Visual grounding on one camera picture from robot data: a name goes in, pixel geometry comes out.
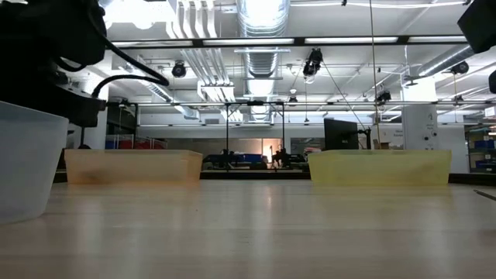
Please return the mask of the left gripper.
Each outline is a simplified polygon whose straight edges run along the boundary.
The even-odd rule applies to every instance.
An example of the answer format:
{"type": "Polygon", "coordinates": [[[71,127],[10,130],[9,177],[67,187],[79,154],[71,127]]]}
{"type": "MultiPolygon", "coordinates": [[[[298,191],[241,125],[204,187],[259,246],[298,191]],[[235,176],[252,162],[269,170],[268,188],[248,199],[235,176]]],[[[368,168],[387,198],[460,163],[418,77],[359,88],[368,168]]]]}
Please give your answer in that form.
{"type": "Polygon", "coordinates": [[[1,64],[1,100],[60,101],[62,89],[57,86],[58,78],[55,64],[1,64]]]}

